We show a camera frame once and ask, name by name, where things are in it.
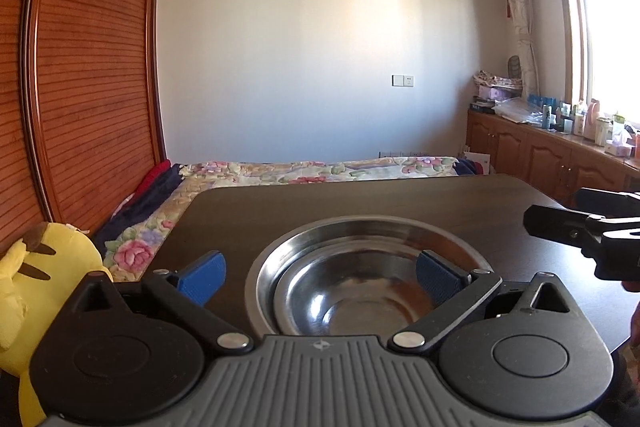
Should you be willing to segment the clear plastic bag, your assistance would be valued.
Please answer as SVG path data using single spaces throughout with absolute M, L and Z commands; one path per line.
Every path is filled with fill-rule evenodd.
M 528 124 L 538 128 L 542 126 L 542 109 L 522 98 L 509 98 L 509 100 L 497 102 L 494 113 L 513 124 Z

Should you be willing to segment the red cloth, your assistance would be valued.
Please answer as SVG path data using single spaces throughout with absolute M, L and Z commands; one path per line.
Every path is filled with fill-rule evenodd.
M 124 202 L 124 208 L 134 205 L 137 200 L 142 197 L 152 184 L 157 180 L 159 176 L 164 174 L 171 167 L 171 162 L 168 159 L 155 165 L 142 179 L 136 191 L 132 193 Z

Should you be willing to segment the small steel bowl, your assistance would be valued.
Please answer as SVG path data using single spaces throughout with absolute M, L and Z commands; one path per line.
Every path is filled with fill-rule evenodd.
M 377 335 L 383 340 L 436 308 L 416 279 L 419 251 L 383 239 L 324 244 L 294 261 L 273 291 L 285 335 Z

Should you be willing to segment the dark blue blanket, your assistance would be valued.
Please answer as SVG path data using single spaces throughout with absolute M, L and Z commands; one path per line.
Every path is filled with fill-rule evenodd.
M 134 205 L 126 208 L 122 206 L 99 231 L 93 234 L 92 243 L 102 257 L 107 254 L 108 242 L 113 242 L 123 231 L 148 219 L 175 192 L 183 181 L 181 168 L 180 164 L 171 165 Z

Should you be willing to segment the wooden sideboard cabinet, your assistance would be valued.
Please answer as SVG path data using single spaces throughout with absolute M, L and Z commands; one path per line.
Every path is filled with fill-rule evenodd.
M 639 191 L 639 161 L 618 158 L 576 135 L 542 130 L 499 116 L 468 113 L 466 142 L 487 154 L 495 172 L 515 176 L 562 205 L 582 187 Z

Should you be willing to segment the white wall switch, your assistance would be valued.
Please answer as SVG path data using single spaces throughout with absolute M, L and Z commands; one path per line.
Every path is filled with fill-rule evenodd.
M 406 75 L 393 75 L 392 86 L 412 88 L 414 86 L 414 77 Z

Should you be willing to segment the large steel bowl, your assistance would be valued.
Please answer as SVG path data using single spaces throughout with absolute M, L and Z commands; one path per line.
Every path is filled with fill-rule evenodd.
M 269 244 L 253 262 L 245 281 L 245 304 L 258 336 L 285 335 L 273 316 L 272 297 L 279 277 L 292 263 L 324 244 L 354 239 L 401 243 L 452 262 L 466 272 L 489 262 L 463 239 L 434 225 L 390 216 L 346 216 L 307 223 Z

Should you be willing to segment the yellow plush toy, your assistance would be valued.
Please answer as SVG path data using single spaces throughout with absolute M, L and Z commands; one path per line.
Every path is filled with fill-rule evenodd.
M 89 237 L 71 225 L 42 222 L 1 255 L 1 369 L 18 379 L 23 426 L 44 413 L 29 378 L 29 363 L 43 335 L 80 281 L 107 273 Z

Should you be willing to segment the white cardboard box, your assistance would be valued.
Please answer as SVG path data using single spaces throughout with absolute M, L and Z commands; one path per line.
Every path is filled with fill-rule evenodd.
M 473 165 L 477 174 L 491 174 L 490 155 L 485 153 L 464 152 L 462 158 Z

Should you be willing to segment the pink floral bag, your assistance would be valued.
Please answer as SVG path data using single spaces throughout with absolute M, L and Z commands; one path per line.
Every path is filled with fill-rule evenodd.
M 504 78 L 488 74 L 480 70 L 473 77 L 480 98 L 502 102 L 510 98 L 518 98 L 522 95 L 523 85 L 521 79 Z

